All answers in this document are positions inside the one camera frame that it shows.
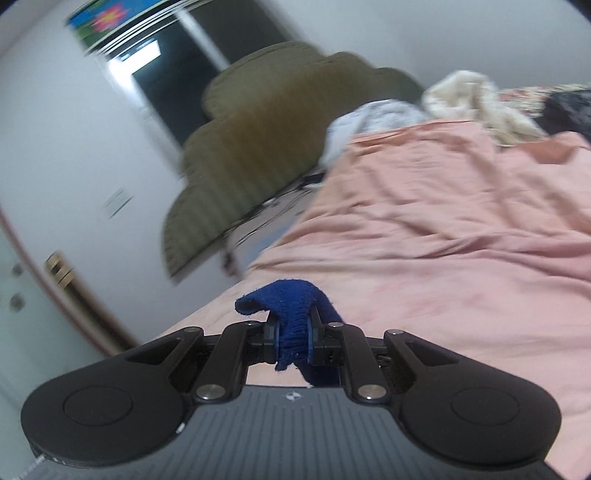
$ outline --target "poster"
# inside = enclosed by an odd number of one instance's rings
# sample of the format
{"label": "poster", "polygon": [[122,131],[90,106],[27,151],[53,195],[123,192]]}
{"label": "poster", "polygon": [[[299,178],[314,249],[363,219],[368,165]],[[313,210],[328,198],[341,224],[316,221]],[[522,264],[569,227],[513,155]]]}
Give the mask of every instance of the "poster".
{"label": "poster", "polygon": [[91,48],[113,30],[163,0],[95,0],[70,18],[70,25],[85,45]]}

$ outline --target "blue towel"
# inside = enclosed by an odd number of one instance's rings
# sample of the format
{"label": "blue towel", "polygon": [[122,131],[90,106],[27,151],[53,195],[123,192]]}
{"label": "blue towel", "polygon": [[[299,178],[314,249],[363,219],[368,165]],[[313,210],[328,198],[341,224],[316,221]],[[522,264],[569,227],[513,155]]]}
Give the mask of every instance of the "blue towel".
{"label": "blue towel", "polygon": [[264,310],[277,315],[279,342],[275,370],[285,370],[294,364],[311,385],[336,386],[339,385],[336,367],[314,367],[307,361],[308,319],[313,305],[322,323],[343,321],[324,292],[306,280],[277,280],[237,299],[236,311],[252,315]]}

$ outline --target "light switch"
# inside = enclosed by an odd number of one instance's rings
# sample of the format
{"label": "light switch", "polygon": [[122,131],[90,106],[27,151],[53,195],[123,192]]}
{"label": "light switch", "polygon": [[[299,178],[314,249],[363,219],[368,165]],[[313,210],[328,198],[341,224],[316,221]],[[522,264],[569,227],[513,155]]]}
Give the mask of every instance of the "light switch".
{"label": "light switch", "polygon": [[133,197],[124,189],[117,190],[105,203],[105,210],[109,218],[113,218],[121,209],[129,203]]}

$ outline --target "round black pad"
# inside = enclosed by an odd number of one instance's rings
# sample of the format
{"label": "round black pad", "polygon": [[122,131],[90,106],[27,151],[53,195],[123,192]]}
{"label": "round black pad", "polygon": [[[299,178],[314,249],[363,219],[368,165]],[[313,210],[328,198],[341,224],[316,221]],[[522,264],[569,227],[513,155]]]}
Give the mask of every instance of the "round black pad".
{"label": "round black pad", "polygon": [[157,450],[186,414],[161,365],[115,357],[40,386],[23,405],[21,425],[35,452],[101,467]]}
{"label": "round black pad", "polygon": [[467,465],[506,467],[543,459],[560,410],[542,388],[466,359],[426,370],[402,400],[401,420],[433,453]]}
{"label": "round black pad", "polygon": [[103,427],[120,421],[133,408],[131,396],[113,387],[88,387],[68,397],[65,414],[80,425]]}
{"label": "round black pad", "polygon": [[468,388],[452,399],[454,413],[475,425],[504,425],[519,414],[519,404],[511,395],[496,388]]}

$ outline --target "pink blanket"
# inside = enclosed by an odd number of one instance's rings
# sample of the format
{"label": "pink blanket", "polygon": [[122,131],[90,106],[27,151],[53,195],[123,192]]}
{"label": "pink blanket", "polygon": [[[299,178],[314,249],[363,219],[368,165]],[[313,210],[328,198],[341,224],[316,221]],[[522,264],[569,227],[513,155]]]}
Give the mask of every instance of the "pink blanket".
{"label": "pink blanket", "polygon": [[548,462],[591,472],[591,147],[578,134],[505,151],[466,121],[358,137],[247,278],[174,329],[219,333],[242,319],[237,297],[278,278],[313,282],[368,336],[404,329],[541,385],[563,413]]}

